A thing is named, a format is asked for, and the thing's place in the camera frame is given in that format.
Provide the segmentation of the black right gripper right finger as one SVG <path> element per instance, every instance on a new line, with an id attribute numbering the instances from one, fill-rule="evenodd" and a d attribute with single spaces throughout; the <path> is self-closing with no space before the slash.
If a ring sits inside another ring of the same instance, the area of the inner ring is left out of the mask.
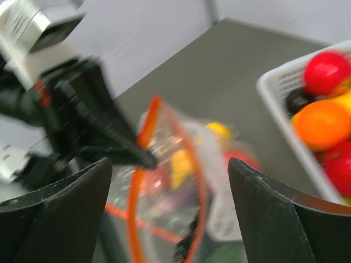
<path id="1" fill-rule="evenodd" d="M 229 161 L 248 262 L 350 262 L 350 207 L 295 189 Z"/>

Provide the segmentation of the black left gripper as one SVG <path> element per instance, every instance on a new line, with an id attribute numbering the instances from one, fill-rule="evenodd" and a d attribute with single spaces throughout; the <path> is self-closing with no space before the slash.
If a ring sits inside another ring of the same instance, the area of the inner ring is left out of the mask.
<path id="1" fill-rule="evenodd" d="M 29 90 L 1 60 L 1 114 L 44 128 L 59 166 L 109 158 L 114 165 L 155 169 L 156 158 L 137 145 L 135 131 L 110 96 L 100 63 L 73 58 L 46 70 Z"/>

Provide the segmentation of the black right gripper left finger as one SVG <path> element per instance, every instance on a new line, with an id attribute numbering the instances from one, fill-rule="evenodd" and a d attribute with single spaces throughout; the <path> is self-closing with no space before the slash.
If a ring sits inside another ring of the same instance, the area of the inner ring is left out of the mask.
<path id="1" fill-rule="evenodd" d="M 112 178 L 103 158 L 1 203 L 1 262 L 92 262 Z"/>

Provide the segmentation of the clear zip bag orange seal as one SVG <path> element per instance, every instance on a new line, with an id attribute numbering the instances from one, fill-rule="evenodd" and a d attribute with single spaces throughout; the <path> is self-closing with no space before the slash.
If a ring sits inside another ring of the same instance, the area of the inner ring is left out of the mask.
<path id="1" fill-rule="evenodd" d="M 227 172 L 245 150 L 237 133 L 156 96 L 137 143 L 156 168 L 119 168 L 106 204 L 126 221 L 130 262 L 246 262 Z"/>

